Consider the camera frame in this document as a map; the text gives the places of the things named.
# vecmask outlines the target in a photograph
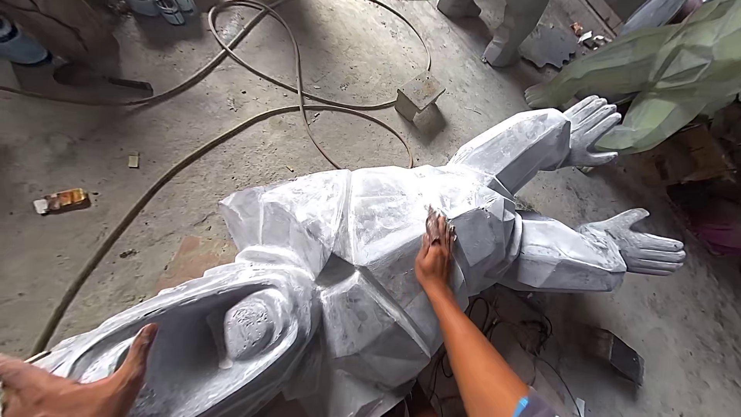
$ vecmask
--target sculpture arm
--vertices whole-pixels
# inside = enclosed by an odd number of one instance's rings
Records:
[[[537,213],[520,214],[519,255],[502,282],[513,289],[611,291],[625,272],[669,275],[685,259],[682,242],[631,230],[648,216],[642,208],[576,229]]]
[[[590,96],[565,113],[554,108],[515,114],[463,145],[448,165],[466,167],[515,194],[538,171],[597,166],[617,152],[594,152],[594,143],[620,121],[616,106]]]

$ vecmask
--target fingers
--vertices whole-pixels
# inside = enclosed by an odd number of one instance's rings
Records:
[[[448,247],[448,238],[450,238],[450,234],[448,234],[448,223],[447,218],[445,216],[439,216],[437,217],[437,233],[440,236],[440,245],[443,245],[444,247]]]
[[[579,111],[581,111],[589,103],[593,102],[594,100],[597,100],[598,98],[599,98],[598,96],[589,96],[583,99],[582,101],[578,102],[577,104],[572,105],[567,111],[564,112],[564,115],[568,117],[569,119],[571,119],[572,117],[574,117],[574,115],[579,113]]]
[[[658,260],[645,260],[645,259],[633,259],[630,262],[628,271],[632,272],[634,269],[641,269],[643,271],[653,270],[658,272],[668,272],[671,274],[678,270],[681,266],[681,262],[659,262]]]
[[[18,384],[23,371],[32,365],[26,364],[18,358],[12,358],[0,353],[0,382],[5,387],[13,387]]]
[[[147,358],[154,343],[154,338],[157,336],[157,329],[157,325],[151,323],[139,330],[139,333],[129,348],[129,353],[126,355],[124,363],[112,375],[114,378],[144,378],[147,370]]]
[[[425,256],[427,256],[427,252],[429,251],[430,251],[430,235],[427,233],[424,233],[422,235],[422,247],[419,248],[417,259],[424,258]]]
[[[616,105],[603,105],[601,108],[598,108],[597,111],[588,115],[583,121],[581,121],[581,123],[574,125],[574,123],[572,122],[571,130],[573,131],[575,129],[579,129],[581,131],[589,131],[590,129],[597,126],[604,119],[607,119],[609,116],[615,114],[616,110]]]
[[[628,272],[633,272],[634,274],[644,274],[644,275],[659,275],[662,277],[671,275],[672,273],[672,271],[662,271],[659,269],[646,269],[646,268],[628,268]]]
[[[586,143],[589,148],[594,146],[594,143],[606,134],[607,131],[612,129],[615,125],[620,123],[622,116],[620,113],[612,113],[611,115],[604,118],[601,122],[597,123],[593,128],[583,132],[581,143]]]
[[[650,233],[636,233],[635,239],[639,249],[651,251],[680,252],[685,247],[685,244],[678,240]]]
[[[581,110],[577,111],[576,113],[574,113],[573,116],[569,117],[569,119],[571,120],[572,130],[576,126],[581,125],[589,116],[595,114],[601,107],[605,105],[607,105],[607,100],[600,99],[599,97],[587,103],[587,105],[585,105]]]
[[[456,228],[455,226],[451,226],[451,245],[448,249],[451,253],[451,259],[453,259],[453,243],[456,241]]]
[[[7,389],[23,390],[26,387],[56,378],[59,377],[51,375],[39,367],[0,354],[0,382]]]
[[[611,222],[611,223],[624,223],[626,227],[630,228],[633,224],[637,223],[640,220],[645,219],[648,217],[648,210],[645,208],[632,208],[630,210],[624,211],[617,216],[611,217],[605,222]]]
[[[651,249],[640,249],[638,251],[638,258],[645,260],[658,260],[659,262],[684,262],[687,254],[685,251],[680,250],[678,252],[664,252]]]
[[[442,243],[446,248],[450,249],[451,247],[451,225],[449,225],[448,222],[446,221],[444,224],[444,227],[445,227],[445,239],[443,239]]]
[[[589,158],[584,161],[584,166],[600,166],[617,158],[617,152],[599,152],[589,154]]]
[[[427,234],[430,238],[430,244],[435,244],[436,241],[440,240],[442,235],[440,234],[440,215],[437,213],[437,211],[432,208],[432,206],[428,207],[428,213],[427,213],[427,221],[425,222],[425,228],[427,230]]]

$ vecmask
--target wire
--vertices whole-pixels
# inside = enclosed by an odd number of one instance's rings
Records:
[[[543,311],[541,311],[540,309],[535,309],[533,306],[530,306],[531,308],[534,308],[534,310],[543,318],[543,321],[538,321],[538,320],[523,320],[523,321],[520,321],[519,323],[512,323],[512,322],[509,322],[509,321],[504,321],[504,320],[501,320],[499,318],[499,313],[496,310],[496,307],[497,307],[496,302],[498,301],[498,298],[495,298],[494,299],[494,302],[490,304],[483,297],[476,297],[476,298],[474,298],[473,301],[471,301],[471,305],[468,307],[468,310],[466,312],[466,315],[468,316],[468,318],[471,318],[472,313],[473,313],[473,309],[474,309],[474,307],[476,307],[476,303],[478,303],[479,301],[483,301],[484,306],[486,307],[486,316],[484,317],[484,323],[481,326],[476,325],[476,327],[478,327],[479,330],[481,330],[481,332],[484,334],[484,336],[486,336],[486,338],[490,342],[491,342],[491,336],[494,333],[494,329],[496,329],[496,326],[498,326],[499,324],[508,324],[508,325],[512,326],[514,329],[521,329],[521,327],[530,327],[531,328],[533,326],[536,326],[538,328],[538,333],[539,333],[538,344],[535,346],[535,348],[532,351],[530,351],[529,349],[527,349],[527,347],[524,347],[524,346],[520,345],[521,348],[523,348],[526,352],[529,352],[533,356],[533,380],[528,385],[530,385],[532,387],[533,384],[535,384],[535,378],[537,377],[537,373],[536,373],[536,370],[537,370],[537,368],[536,368],[536,362],[537,361],[544,362],[546,365],[548,365],[556,373],[556,375],[561,380],[561,383],[563,384],[564,388],[566,388],[566,392],[571,397],[571,401],[574,403],[574,406],[576,408],[576,412],[579,413],[579,417],[584,417],[584,416],[582,416],[581,410],[579,410],[579,406],[576,404],[576,399],[574,398],[574,395],[571,394],[571,390],[569,389],[568,385],[566,384],[566,381],[564,381],[564,379],[561,376],[561,374],[556,370],[556,368],[553,367],[553,365],[551,365],[550,363],[548,363],[548,361],[546,361],[545,359],[540,358],[540,356],[539,356],[540,353],[544,350],[545,344],[548,342],[548,340],[550,340],[551,336],[553,336],[553,333],[554,333],[554,326],[553,326],[553,322],[551,321],[551,319],[548,318],[548,316]],[[491,320],[490,321],[489,316],[491,315],[491,312],[492,311],[494,311],[495,318],[494,318],[494,320]],[[430,390],[430,396],[428,398],[428,401],[432,401],[432,398],[433,397],[436,397],[437,398],[438,408],[440,409],[441,417],[442,417],[442,402],[444,400],[448,400],[448,399],[452,399],[452,398],[459,398],[459,395],[452,395],[452,396],[440,398],[437,395],[437,393],[435,392],[435,388],[437,386],[437,372],[438,372],[438,370],[442,370],[442,374],[446,378],[452,378],[453,377],[452,370],[451,370],[450,374],[448,374],[445,371],[445,359],[447,357],[448,357],[448,352],[447,351],[443,352],[443,354],[440,355],[440,358],[435,363],[433,374],[430,377],[430,382],[428,383],[428,389]]]
[[[549,366],[549,367],[550,367],[550,368],[551,368],[551,369],[552,369],[552,370],[553,370],[553,371],[554,371],[554,372],[556,373],[556,376],[558,377],[558,379],[560,379],[560,380],[561,380],[561,383],[563,384],[563,387],[564,387],[564,388],[566,389],[566,392],[568,393],[568,396],[570,396],[570,397],[571,397],[571,400],[572,400],[572,402],[574,403],[574,407],[576,408],[576,412],[577,412],[577,413],[579,414],[579,417],[584,417],[584,416],[582,416],[582,411],[581,411],[581,410],[579,410],[579,405],[577,405],[577,404],[576,404],[576,399],[575,399],[575,398],[574,398],[574,396],[573,396],[573,395],[571,394],[571,390],[570,390],[570,389],[568,389],[568,384],[566,384],[566,381],[564,381],[564,380],[563,380],[563,377],[562,377],[562,376],[561,376],[561,374],[560,374],[560,373],[559,373],[559,372],[558,372],[558,371],[556,370],[556,368],[554,368],[554,366],[553,366],[553,365],[551,365],[550,363],[548,363],[548,361],[546,361],[545,359],[543,359],[543,358],[540,358],[539,356],[534,356],[534,359],[533,359],[533,363],[535,363],[536,361],[541,361],[541,362],[543,362],[544,364],[548,365],[548,366]]]
[[[152,184],[148,190],[136,201],[136,203],[132,206],[132,208],[126,213],[126,215],[119,221],[119,223],[116,225],[115,228],[113,228],[112,232],[105,238],[105,240],[101,243],[101,245],[95,250],[93,255],[87,260],[85,265],[82,267],[80,272],[77,274],[75,279],[72,281],[72,283],[68,286],[65,293],[62,295],[62,299],[59,301],[59,304],[56,305],[54,311],[52,312],[52,315],[49,317],[49,320],[44,325],[44,329],[41,331],[39,337],[36,340],[36,343],[34,344],[32,355],[35,355],[37,353],[40,353],[46,349],[46,346],[49,343],[49,340],[51,339],[53,333],[56,331],[56,328],[59,326],[59,322],[64,317],[65,312],[71,305],[72,301],[74,300],[75,296],[79,293],[80,288],[82,288],[82,285],[87,281],[87,279],[90,277],[90,274],[93,272],[93,270],[98,266],[100,261],[103,259],[103,257],[110,251],[110,248],[113,246],[113,244],[121,237],[121,235],[124,233],[124,231],[128,228],[128,226],[133,222],[133,220],[136,218],[136,216],[139,214],[139,212],[149,203],[149,201],[154,197],[154,195],[159,191],[165,184],[167,184],[170,180],[172,180],[175,175],[177,175],[180,171],[183,170],[183,168],[186,168],[191,163],[195,162],[196,160],[200,159],[206,153],[208,153],[210,150],[214,149],[216,146],[222,144],[223,142],[226,142],[230,138],[237,135],[239,132],[245,130],[246,128],[261,122],[263,120],[266,120],[272,116],[276,116],[278,114],[285,114],[290,113],[294,111],[300,111],[302,118],[304,120],[304,128],[306,129],[309,137],[311,138],[311,141],[314,143],[314,145],[317,147],[319,152],[335,167],[339,168],[339,165],[334,162],[329,155],[326,154],[326,152],[319,146],[318,142],[314,139],[311,130],[308,127],[308,121],[306,118],[305,111],[306,110],[325,110],[325,111],[338,111],[342,113],[348,113],[348,114],[354,114],[356,116],[362,117],[364,119],[367,119],[371,122],[375,122],[377,125],[380,125],[381,127],[387,129],[390,131],[396,138],[399,139],[399,141],[404,145],[405,150],[407,151],[407,154],[409,156],[408,159],[408,167],[413,167],[413,155],[412,150],[409,144],[404,140],[401,134],[399,132],[395,131],[392,127],[390,127],[386,122],[383,122],[380,119],[377,119],[376,117],[373,117],[369,114],[365,114],[360,112],[359,110],[374,110],[374,109],[380,109],[380,108],[387,108],[393,105],[394,101],[389,100],[383,103],[379,103],[377,105],[349,105],[347,103],[342,102],[336,102],[329,99],[323,99],[321,97],[314,96],[312,94],[305,93],[303,91],[303,84],[302,84],[302,74],[301,74],[301,62],[300,62],[300,55],[299,55],[299,46],[296,42],[296,38],[293,36],[293,32],[291,32],[290,28],[288,27],[288,24],[283,20],[283,18],[278,15],[278,13],[273,9],[278,4],[281,4],[284,0],[280,0],[278,2],[272,3],[271,6],[268,6],[266,4],[261,3],[257,0],[227,0],[224,1],[221,4],[216,5],[214,8],[211,9],[209,12],[209,25],[211,27],[212,33],[216,35],[216,31],[214,30],[214,22],[216,20],[216,16],[218,12],[226,7],[231,6],[246,6],[246,7],[252,7],[260,9],[260,12],[253,17],[243,28],[242,30],[237,34],[237,36],[228,44],[225,44],[220,38],[217,37],[217,41],[219,42],[219,45],[222,46],[222,51],[219,52],[218,55],[216,55],[214,58],[212,58],[203,68],[195,72],[192,76],[190,76],[188,79],[186,79],[184,82],[182,82],[180,85],[177,85],[174,88],[171,88],[168,91],[165,91],[164,93],[158,94],[157,96],[149,97],[147,99],[141,99],[131,102],[105,102],[105,101],[84,101],[84,100],[77,100],[77,99],[66,99],[61,97],[52,97],[52,96],[45,96],[44,94],[39,93],[32,93],[29,91],[21,91],[16,90],[13,88],[8,87],[0,87],[0,91],[6,91],[9,93],[16,93],[21,94],[24,96],[29,96],[33,98],[38,99],[47,99],[47,100],[53,100],[57,102],[66,102],[71,104],[78,104],[78,105],[108,105],[108,106],[127,106],[127,105],[146,105],[146,104],[153,104],[156,102],[161,102],[165,99],[169,99],[188,88],[195,85],[197,82],[202,80],[204,77],[206,77],[213,69],[223,61],[223,59],[228,55],[231,56],[233,59],[237,60],[240,64],[244,65],[248,70],[251,70],[255,74],[266,78],[270,82],[274,82],[277,85],[281,85],[284,88],[287,88],[293,92],[296,92],[298,98],[299,98],[299,104],[298,105],[292,105],[282,108],[274,108],[269,111],[265,111],[263,113],[257,114],[256,116],[252,116],[250,119],[245,120],[244,122],[238,124],[234,128],[231,128],[230,130],[224,132],[223,134],[218,135],[214,139],[210,140],[209,142],[202,145],[200,148],[196,149],[191,154],[188,154],[186,157],[184,157],[182,160],[177,162],[172,168],[168,169],[165,173],[163,173],[160,178],[155,181],[154,184]],[[427,69],[429,70],[431,67],[431,56],[429,53],[429,50],[427,48],[427,45],[425,44],[424,40],[422,39],[421,35],[417,31],[417,29],[399,12],[391,8],[390,6],[387,6],[383,3],[381,3],[379,0],[368,0],[373,2],[374,4],[378,4],[379,6],[385,8],[386,10],[391,11],[393,14],[401,18],[406,24],[409,25],[409,27],[412,29],[412,31],[419,37],[419,40],[422,42],[422,45],[425,47],[425,52],[427,53],[428,60],[427,60]],[[245,62],[243,59],[239,58],[231,48],[238,45],[238,43],[255,27],[255,25],[262,20],[263,17],[265,17],[267,14],[270,14],[272,17],[274,17],[278,22],[281,23],[281,25],[286,29],[288,32],[291,42],[293,43],[293,54],[294,59],[296,62],[296,86],[297,88],[294,88],[290,85],[286,85],[285,83],[282,83],[272,77],[267,76],[266,74],[263,74],[254,68],[250,67],[247,62]],[[325,104],[319,104],[319,105],[306,105],[304,104],[304,97],[309,97],[311,99],[315,99],[317,101],[323,102]]]

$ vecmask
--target metal block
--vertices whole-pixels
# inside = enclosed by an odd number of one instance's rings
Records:
[[[445,92],[445,87],[440,85],[440,82],[430,74],[430,71],[424,70],[420,75],[397,89],[396,92],[394,108],[406,120],[411,122],[414,115],[421,113]]]

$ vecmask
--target cable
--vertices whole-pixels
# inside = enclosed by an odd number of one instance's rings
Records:
[[[280,3],[282,3],[284,0],[278,1],[276,3],[273,3],[273,6],[276,6]],[[427,52],[428,55],[428,66],[427,68],[430,68],[431,65],[431,58],[429,54],[429,50],[427,48],[427,45],[422,40],[422,37],[419,35],[419,32],[416,30],[416,28],[406,19],[404,18],[400,13],[396,12],[394,9],[392,9],[389,6],[386,6],[385,4],[381,3],[379,0],[368,0],[372,1],[375,4],[378,4],[382,7],[384,7],[387,10],[390,10],[395,15],[399,16],[405,23],[407,23],[414,33],[419,37],[419,40],[422,41],[422,44],[425,46],[425,52]],[[59,304],[55,307],[54,311],[52,312],[52,315],[50,316],[47,323],[44,325],[44,329],[41,331],[41,334],[39,335],[38,339],[36,340],[36,343],[34,344],[32,355],[35,355],[37,353],[42,352],[46,349],[46,346],[49,343],[49,340],[51,339],[54,331],[56,330],[57,326],[59,325],[59,322],[62,320],[62,317],[64,317],[64,313],[67,311],[67,308],[71,305],[72,301],[74,300],[75,296],[77,296],[80,288],[82,288],[82,285],[87,281],[87,279],[90,277],[90,274],[93,272],[93,270],[98,266],[100,261],[103,259],[103,257],[110,251],[110,248],[113,246],[113,244],[121,237],[123,232],[126,230],[126,228],[133,222],[133,220],[136,218],[136,216],[139,214],[139,212],[147,205],[147,203],[154,197],[154,195],[159,191],[162,186],[164,186],[166,183],[168,183],[175,175],[177,175],[180,171],[182,171],[183,168],[189,166],[194,161],[198,160],[199,158],[206,155],[208,151],[211,149],[214,149],[216,146],[222,144],[226,140],[234,137],[239,132],[245,130],[246,128],[254,125],[255,123],[261,122],[269,117],[278,115],[278,114],[285,114],[289,112],[294,111],[300,111],[302,118],[304,120],[304,127],[311,138],[314,145],[317,147],[319,152],[322,153],[322,155],[330,162],[332,163],[335,168],[339,168],[339,165],[336,164],[326,153],[325,151],[319,146],[317,141],[314,139],[309,127],[308,127],[308,121],[306,118],[305,111],[306,110],[326,110],[326,111],[338,111],[342,113],[348,113],[348,114],[354,114],[356,116],[362,117],[364,119],[367,119],[371,122],[375,122],[377,125],[380,125],[381,127],[387,129],[390,131],[394,136],[396,136],[399,141],[404,145],[407,154],[409,156],[408,160],[408,167],[413,167],[413,155],[412,150],[409,144],[404,140],[404,138],[399,134],[397,131],[395,131],[392,127],[390,127],[387,123],[383,122],[380,119],[377,119],[376,117],[373,117],[369,114],[364,114],[359,109],[364,110],[373,110],[378,108],[386,108],[393,105],[393,100],[380,103],[378,105],[347,105],[346,103],[341,102],[335,102],[333,100],[329,99],[322,99],[321,97],[316,97],[313,95],[310,95],[308,93],[305,93],[303,91],[303,85],[302,85],[302,74],[301,74],[301,62],[300,62],[300,56],[299,56],[299,46],[296,42],[296,38],[293,36],[293,33],[291,32],[290,28],[288,27],[288,24],[278,15],[278,13],[271,7],[267,6],[266,4],[263,4],[257,0],[227,0],[221,4],[218,4],[215,6],[210,12],[209,12],[209,25],[211,26],[212,33],[216,34],[216,31],[213,29],[213,22],[216,19],[216,15],[219,10],[223,9],[224,7],[228,7],[231,5],[235,6],[246,6],[246,7],[252,7],[252,8],[258,8],[261,9],[260,12],[252,18],[243,28],[242,30],[237,34],[237,36],[228,44],[225,45],[224,42],[221,41],[221,39],[218,39],[219,44],[222,46],[222,51],[215,56],[213,59],[211,59],[203,68],[198,70],[195,74],[193,74],[191,77],[186,79],[183,83],[180,85],[177,85],[176,87],[165,91],[164,93],[161,93],[154,97],[149,97],[147,99],[142,100],[136,100],[132,102],[85,102],[84,100],[76,100],[76,99],[62,99],[58,97],[51,97],[51,96],[45,96],[43,94],[39,93],[31,93],[28,91],[20,91],[15,90],[13,88],[7,88],[7,87],[0,87],[0,91],[7,91],[10,93],[17,93],[29,97],[39,98],[39,99],[49,99],[53,101],[58,102],[67,102],[72,104],[80,104],[80,105],[140,105],[140,104],[149,104],[158,102],[164,99],[169,99],[172,96],[175,96],[176,94],[181,93],[182,91],[187,90],[188,88],[195,85],[198,81],[203,79],[206,75],[208,75],[225,57],[226,55],[231,56],[234,59],[237,59],[240,64],[246,65],[247,63],[244,62],[243,59],[239,58],[232,50],[232,47],[235,47],[249,32],[252,30],[252,28],[267,14],[270,14],[272,17],[274,17],[276,20],[278,20],[283,27],[285,27],[286,31],[288,32],[290,39],[293,43],[293,53],[294,53],[294,59],[296,61],[296,85],[298,88],[292,88],[289,85],[286,85],[284,83],[278,82],[275,79],[272,79],[271,77],[258,72],[257,70],[254,70],[252,68],[251,70],[266,78],[268,81],[275,82],[278,85],[281,85],[285,88],[288,88],[294,92],[297,93],[299,97],[299,104],[293,105],[293,106],[287,106],[282,108],[275,108],[269,111],[265,111],[263,113],[257,114],[256,116],[251,117],[250,119],[245,120],[244,122],[240,123],[234,128],[231,128],[229,131],[224,132],[223,134],[217,136],[216,138],[212,139],[211,141],[207,142],[206,144],[202,145],[200,148],[196,149],[191,154],[188,154],[186,157],[184,157],[182,160],[180,160],[177,164],[175,164],[172,168],[167,170],[165,173],[163,173],[160,178],[155,181],[154,184],[152,184],[148,190],[136,201],[136,203],[132,206],[132,208],[126,213],[126,215],[121,219],[121,221],[116,225],[115,228],[113,228],[112,232],[105,238],[105,240],[101,243],[101,245],[95,250],[93,255],[88,259],[88,261],[85,263],[85,265],[82,267],[81,271],[77,274],[75,279],[72,281],[72,283],[68,286],[65,293],[62,295],[62,299],[59,301]],[[317,101],[323,102],[323,103],[330,103],[330,104],[321,104],[321,105],[305,105],[304,104],[304,96],[310,97],[311,99],[315,99]]]
[[[573,395],[571,394],[571,390],[570,390],[570,389],[568,389],[568,384],[566,384],[566,381],[564,381],[564,380],[563,380],[563,377],[562,377],[562,376],[561,376],[561,374],[560,374],[560,373],[559,373],[559,372],[558,372],[558,371],[556,370],[556,368],[554,368],[554,366],[553,366],[553,365],[551,365],[550,363],[548,363],[548,361],[546,361],[545,359],[543,359],[543,358],[540,358],[539,356],[535,356],[535,357],[534,357],[534,359],[533,359],[533,363],[535,363],[536,361],[541,361],[541,362],[543,362],[544,364],[548,365],[548,366],[549,366],[549,367],[550,367],[550,368],[551,368],[551,369],[552,369],[552,370],[553,370],[553,371],[554,371],[554,372],[556,373],[556,376],[558,377],[558,379],[560,379],[560,380],[561,380],[561,383],[563,384],[563,387],[564,387],[564,388],[566,389],[566,392],[568,393],[568,396],[570,396],[570,397],[571,397],[571,400],[572,400],[572,402],[574,403],[574,407],[576,408],[576,412],[577,412],[577,413],[579,414],[579,417],[584,417],[584,416],[582,416],[582,412],[581,412],[581,410],[579,410],[579,406],[578,406],[578,405],[576,405],[576,399],[575,399],[575,398],[574,398],[574,396],[573,396]]]

